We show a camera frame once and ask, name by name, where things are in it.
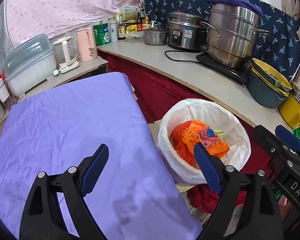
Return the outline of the orange printed plastic bag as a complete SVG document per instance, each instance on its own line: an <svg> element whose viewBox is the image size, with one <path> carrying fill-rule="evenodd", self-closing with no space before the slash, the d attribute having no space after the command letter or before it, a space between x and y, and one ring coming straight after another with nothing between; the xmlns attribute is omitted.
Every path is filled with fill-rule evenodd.
<svg viewBox="0 0 300 240"><path fill-rule="evenodd" d="M198 120L189 120L176 126L170 134L170 142L177 154L192 167L199 169L194 157L194 147L201 143L210 155L219 159L230 150L230 146L219 136L222 131L213 130Z"/></svg>

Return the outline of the white lined trash bin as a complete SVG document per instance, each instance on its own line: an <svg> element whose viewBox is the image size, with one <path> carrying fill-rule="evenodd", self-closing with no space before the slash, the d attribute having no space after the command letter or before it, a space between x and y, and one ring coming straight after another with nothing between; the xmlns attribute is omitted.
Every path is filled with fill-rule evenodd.
<svg viewBox="0 0 300 240"><path fill-rule="evenodd" d="M207 100L182 100L163 116L158 134L159 152L177 183L206 182L194 157L199 142L210 155L237 170L251 155L249 137L230 111Z"/></svg>

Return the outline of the yellow electric pot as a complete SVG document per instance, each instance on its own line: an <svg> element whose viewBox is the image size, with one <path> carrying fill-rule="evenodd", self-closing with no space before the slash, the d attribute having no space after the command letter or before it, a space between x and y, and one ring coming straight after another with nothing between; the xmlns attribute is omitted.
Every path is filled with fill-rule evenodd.
<svg viewBox="0 0 300 240"><path fill-rule="evenodd" d="M291 129L300 127L300 85L292 82L288 98L279 105L279 112Z"/></svg>

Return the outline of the pink perforated basket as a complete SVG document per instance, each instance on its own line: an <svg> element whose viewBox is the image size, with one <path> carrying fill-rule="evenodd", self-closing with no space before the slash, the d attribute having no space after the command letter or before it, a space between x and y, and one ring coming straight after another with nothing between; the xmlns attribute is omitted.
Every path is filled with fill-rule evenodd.
<svg viewBox="0 0 300 240"><path fill-rule="evenodd" d="M279 205L280 215L282 217L286 217L286 215L288 215L288 213L290 212L290 210L292 208L291 202L287 199L287 197L285 197L284 195L282 195L279 198L278 205Z"/></svg>

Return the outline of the teal and yellow stacked basins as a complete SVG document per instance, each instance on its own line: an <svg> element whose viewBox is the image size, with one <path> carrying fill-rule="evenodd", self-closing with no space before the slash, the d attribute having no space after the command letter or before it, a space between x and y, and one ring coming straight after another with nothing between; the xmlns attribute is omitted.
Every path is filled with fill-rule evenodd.
<svg viewBox="0 0 300 240"><path fill-rule="evenodd" d="M282 74L259 59L252 58L245 73L250 94L264 107L277 108L292 90L289 81Z"/></svg>

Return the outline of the black induction cooktop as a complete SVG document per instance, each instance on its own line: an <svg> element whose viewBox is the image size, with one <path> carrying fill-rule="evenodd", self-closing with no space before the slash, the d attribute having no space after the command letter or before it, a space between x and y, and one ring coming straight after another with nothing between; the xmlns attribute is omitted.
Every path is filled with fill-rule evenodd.
<svg viewBox="0 0 300 240"><path fill-rule="evenodd" d="M207 52L197 55L196 60L207 68L215 70L219 74L224 75L240 85L245 85L247 82L247 76L242 71L231 69L219 62L216 62L207 55Z"/></svg>

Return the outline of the blue patterned cloth backdrop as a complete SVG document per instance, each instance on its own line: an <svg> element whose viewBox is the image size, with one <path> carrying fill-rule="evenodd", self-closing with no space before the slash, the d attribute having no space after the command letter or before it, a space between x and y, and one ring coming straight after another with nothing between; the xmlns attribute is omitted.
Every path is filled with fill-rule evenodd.
<svg viewBox="0 0 300 240"><path fill-rule="evenodd" d="M254 57L269 64L287 80L291 80L300 67L300 42L297 31L300 20L261 0L244 0L263 12L260 27L270 31L258 38ZM208 21L211 5L204 0L144 0L145 12L160 27L167 28L169 16L175 11L189 12Z"/></svg>

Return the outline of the purple tablecloth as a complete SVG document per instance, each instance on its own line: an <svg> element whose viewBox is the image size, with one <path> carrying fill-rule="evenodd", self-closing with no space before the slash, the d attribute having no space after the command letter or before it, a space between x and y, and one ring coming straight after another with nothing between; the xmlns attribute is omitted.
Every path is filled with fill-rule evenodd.
<svg viewBox="0 0 300 240"><path fill-rule="evenodd" d="M108 239L195 239L191 215L154 144L125 74L46 90L14 105L0 137L0 219L19 235L36 175L60 174L94 154L109 159L85 202Z"/></svg>

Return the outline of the large stainless steamer pot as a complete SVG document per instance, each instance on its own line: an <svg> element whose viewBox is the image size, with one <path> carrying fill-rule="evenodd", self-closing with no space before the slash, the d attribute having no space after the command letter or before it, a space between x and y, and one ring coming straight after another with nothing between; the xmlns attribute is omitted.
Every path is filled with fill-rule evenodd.
<svg viewBox="0 0 300 240"><path fill-rule="evenodd" d="M238 5L213 3L207 28L207 54L231 69L243 69L253 56L258 38L270 35L259 26L261 17Z"/></svg>

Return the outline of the white cup holder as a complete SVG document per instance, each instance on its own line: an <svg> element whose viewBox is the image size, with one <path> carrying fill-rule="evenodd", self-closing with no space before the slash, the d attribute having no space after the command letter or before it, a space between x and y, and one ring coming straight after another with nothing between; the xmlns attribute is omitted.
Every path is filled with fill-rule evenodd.
<svg viewBox="0 0 300 240"><path fill-rule="evenodd" d="M6 102L10 97L10 93L4 83L3 78L0 78L0 100L1 102Z"/></svg>

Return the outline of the silver rice cooker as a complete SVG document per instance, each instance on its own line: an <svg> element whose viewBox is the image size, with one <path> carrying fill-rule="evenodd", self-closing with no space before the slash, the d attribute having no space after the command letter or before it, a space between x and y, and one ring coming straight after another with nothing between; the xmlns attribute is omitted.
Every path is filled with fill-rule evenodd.
<svg viewBox="0 0 300 240"><path fill-rule="evenodd" d="M203 20L187 12L172 12L168 21L168 45L180 50L200 51L206 37L206 28L201 25Z"/></svg>

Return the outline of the purple cloth on pot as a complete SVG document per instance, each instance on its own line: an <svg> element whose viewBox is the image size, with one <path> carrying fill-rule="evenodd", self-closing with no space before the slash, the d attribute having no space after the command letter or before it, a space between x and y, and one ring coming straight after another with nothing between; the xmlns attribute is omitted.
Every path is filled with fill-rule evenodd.
<svg viewBox="0 0 300 240"><path fill-rule="evenodd" d="M263 11L258 6L251 4L245 0L203 0L206 3L222 3L226 5L235 5L244 7L246 9L251 10L252 12L256 13L258 16L263 17Z"/></svg>

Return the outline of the plastic dish drainer box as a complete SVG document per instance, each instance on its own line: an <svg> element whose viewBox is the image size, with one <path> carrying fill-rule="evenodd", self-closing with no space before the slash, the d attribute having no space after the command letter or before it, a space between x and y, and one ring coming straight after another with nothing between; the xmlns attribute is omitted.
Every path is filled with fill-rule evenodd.
<svg viewBox="0 0 300 240"><path fill-rule="evenodd" d="M39 34L7 54L5 82L12 93L21 98L39 83L50 79L56 68L55 50L48 36Z"/></svg>

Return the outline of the small steel lidded pot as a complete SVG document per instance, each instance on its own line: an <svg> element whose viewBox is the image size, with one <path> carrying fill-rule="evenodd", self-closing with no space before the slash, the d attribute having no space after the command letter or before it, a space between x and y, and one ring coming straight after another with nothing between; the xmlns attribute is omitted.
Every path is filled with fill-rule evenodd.
<svg viewBox="0 0 300 240"><path fill-rule="evenodd" d="M168 30L153 27L143 31L143 40L146 45L162 46L165 45L168 39Z"/></svg>

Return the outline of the white glass kettle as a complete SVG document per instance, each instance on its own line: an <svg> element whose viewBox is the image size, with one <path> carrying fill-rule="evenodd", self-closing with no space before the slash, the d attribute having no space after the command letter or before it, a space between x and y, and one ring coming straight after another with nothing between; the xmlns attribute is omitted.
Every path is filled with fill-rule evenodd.
<svg viewBox="0 0 300 240"><path fill-rule="evenodd" d="M52 43L58 65L57 70L53 71L55 76L65 74L79 67L78 50L74 47L73 41L72 36L65 36Z"/></svg>

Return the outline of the pink electric kettle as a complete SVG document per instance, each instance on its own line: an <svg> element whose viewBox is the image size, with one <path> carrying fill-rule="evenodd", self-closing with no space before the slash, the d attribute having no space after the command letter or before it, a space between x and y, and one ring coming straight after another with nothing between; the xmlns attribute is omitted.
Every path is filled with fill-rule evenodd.
<svg viewBox="0 0 300 240"><path fill-rule="evenodd" d="M97 58L95 35L92 27L76 31L78 55L81 62Z"/></svg>

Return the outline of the yellow oil bottle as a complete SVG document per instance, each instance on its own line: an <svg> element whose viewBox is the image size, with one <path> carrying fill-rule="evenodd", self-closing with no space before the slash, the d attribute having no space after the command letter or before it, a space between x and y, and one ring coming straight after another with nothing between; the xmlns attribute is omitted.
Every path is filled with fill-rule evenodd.
<svg viewBox="0 0 300 240"><path fill-rule="evenodd" d="M145 15L145 19L142 21L142 30L149 29L151 27L151 21L149 20L148 14Z"/></svg>

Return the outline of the yellow labelled jar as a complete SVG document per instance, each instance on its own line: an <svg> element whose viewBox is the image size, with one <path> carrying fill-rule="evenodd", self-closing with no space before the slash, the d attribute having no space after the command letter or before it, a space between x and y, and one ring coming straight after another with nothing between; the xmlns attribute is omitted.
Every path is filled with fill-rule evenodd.
<svg viewBox="0 0 300 240"><path fill-rule="evenodd" d="M136 33L138 32L138 26L136 20L127 20L124 22L126 33Z"/></svg>

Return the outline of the green tin can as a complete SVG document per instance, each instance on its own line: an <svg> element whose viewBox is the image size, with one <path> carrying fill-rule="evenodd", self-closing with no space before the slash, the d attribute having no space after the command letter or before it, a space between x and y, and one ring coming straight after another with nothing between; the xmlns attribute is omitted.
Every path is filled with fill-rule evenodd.
<svg viewBox="0 0 300 240"><path fill-rule="evenodd" d="M93 26L95 42L97 46L102 46L110 42L108 24L97 24Z"/></svg>

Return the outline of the dark sauce bottle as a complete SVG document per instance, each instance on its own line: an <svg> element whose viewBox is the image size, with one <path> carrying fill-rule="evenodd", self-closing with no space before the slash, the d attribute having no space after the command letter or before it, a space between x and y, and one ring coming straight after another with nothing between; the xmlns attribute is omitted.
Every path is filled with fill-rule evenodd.
<svg viewBox="0 0 300 240"><path fill-rule="evenodd" d="M118 15L118 24L117 24L117 36L119 40L124 40L125 37L125 33L126 33L126 29L125 29L125 24L122 20L122 15L119 14Z"/></svg>

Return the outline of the white box on shelf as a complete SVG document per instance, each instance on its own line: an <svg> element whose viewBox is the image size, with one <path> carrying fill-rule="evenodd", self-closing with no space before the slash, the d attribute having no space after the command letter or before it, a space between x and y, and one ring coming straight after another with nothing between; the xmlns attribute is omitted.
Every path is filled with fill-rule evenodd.
<svg viewBox="0 0 300 240"><path fill-rule="evenodd" d="M136 20L139 6L137 5L123 5L120 7L120 14L124 21Z"/></svg>

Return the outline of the white slim bottle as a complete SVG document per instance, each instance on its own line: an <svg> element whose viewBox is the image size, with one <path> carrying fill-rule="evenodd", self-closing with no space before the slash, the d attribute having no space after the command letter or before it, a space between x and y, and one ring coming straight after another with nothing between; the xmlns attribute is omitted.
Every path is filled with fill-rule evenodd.
<svg viewBox="0 0 300 240"><path fill-rule="evenodd" d="M115 17L109 20L110 41L117 42L117 20Z"/></svg>

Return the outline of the pink dotted curtain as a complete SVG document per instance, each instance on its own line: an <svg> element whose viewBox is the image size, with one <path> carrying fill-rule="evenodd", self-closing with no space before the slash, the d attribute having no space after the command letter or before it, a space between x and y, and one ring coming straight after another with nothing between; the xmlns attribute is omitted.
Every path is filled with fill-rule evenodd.
<svg viewBox="0 0 300 240"><path fill-rule="evenodd" d="M6 24L14 47L39 35L53 38L119 13L142 0L6 0Z"/></svg>

